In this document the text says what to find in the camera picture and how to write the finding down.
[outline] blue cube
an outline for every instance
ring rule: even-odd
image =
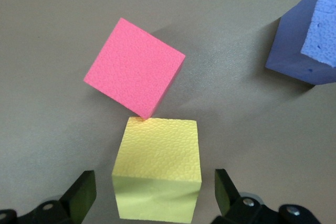
[[[314,85],[336,82],[336,0],[302,0],[285,13],[266,68]]]

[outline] pink cube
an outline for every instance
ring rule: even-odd
[[[184,58],[181,52],[121,18],[84,81],[148,119]]]

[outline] foam cube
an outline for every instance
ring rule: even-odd
[[[302,0],[279,23],[266,68],[310,84],[336,82],[336,0]]]
[[[190,223],[199,158],[196,121],[129,118],[112,172],[120,218]]]
[[[147,119],[184,58],[181,52],[121,18],[84,81]]]

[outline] metal screw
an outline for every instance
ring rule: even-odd
[[[251,199],[249,199],[249,198],[243,199],[243,203],[244,203],[246,206],[249,206],[249,207],[254,206],[254,202],[253,202],[253,200],[251,200]]]
[[[5,219],[7,216],[7,214],[5,214],[4,212],[2,214],[0,214],[0,220],[3,220]]]
[[[49,203],[49,204],[46,204],[45,206],[43,206],[43,210],[49,210],[50,208],[52,208],[54,205]]]
[[[292,215],[295,215],[295,216],[298,216],[300,215],[300,211],[296,208],[296,207],[293,207],[293,206],[289,206],[286,208],[287,211],[292,214]]]

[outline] yellow block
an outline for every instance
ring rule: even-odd
[[[129,118],[112,172],[120,218],[191,223],[199,156],[196,121]]]

